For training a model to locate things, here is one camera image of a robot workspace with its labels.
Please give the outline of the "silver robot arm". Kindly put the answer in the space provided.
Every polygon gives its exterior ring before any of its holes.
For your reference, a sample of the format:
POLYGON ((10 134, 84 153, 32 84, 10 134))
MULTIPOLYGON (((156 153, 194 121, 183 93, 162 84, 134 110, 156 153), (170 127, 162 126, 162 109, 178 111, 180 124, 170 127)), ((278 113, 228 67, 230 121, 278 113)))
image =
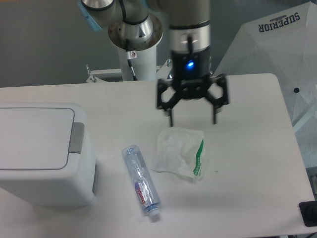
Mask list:
POLYGON ((212 121, 229 104, 224 74, 210 70, 210 2, 207 0, 81 0, 78 6, 90 27, 107 29, 112 43, 123 51, 121 71, 128 80, 141 80, 145 63, 137 63, 140 52, 155 47, 163 36, 163 25, 155 11, 168 16, 171 78, 158 79, 157 109, 168 117, 181 100, 206 99, 212 105, 212 121))

